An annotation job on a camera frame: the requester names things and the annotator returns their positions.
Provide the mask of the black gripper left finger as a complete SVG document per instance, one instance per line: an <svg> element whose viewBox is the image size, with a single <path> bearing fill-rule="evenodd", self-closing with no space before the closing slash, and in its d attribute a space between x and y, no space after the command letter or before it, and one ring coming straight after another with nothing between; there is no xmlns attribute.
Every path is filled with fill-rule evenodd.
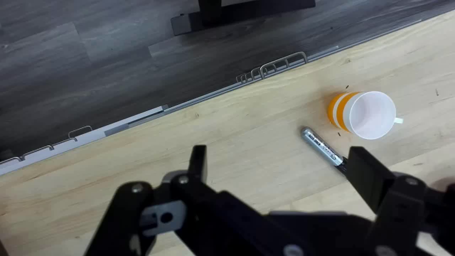
<svg viewBox="0 0 455 256"><path fill-rule="evenodd" d="M121 186L84 256L148 256L159 235L172 233L196 256L260 256L264 218L229 193L206 183L206 146L192 149L186 171L163 177L158 188Z"/></svg>

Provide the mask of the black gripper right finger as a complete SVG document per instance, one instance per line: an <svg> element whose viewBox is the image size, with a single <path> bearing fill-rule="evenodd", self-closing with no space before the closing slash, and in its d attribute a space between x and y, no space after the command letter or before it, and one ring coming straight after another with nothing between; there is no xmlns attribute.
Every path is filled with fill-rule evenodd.
<svg viewBox="0 0 455 256"><path fill-rule="evenodd" d="M429 256L416 247L428 233L448 254L455 255L455 187L443 191L419 178L392 173L362 147L351 147L345 178L375 214L367 245L395 256Z"/></svg>

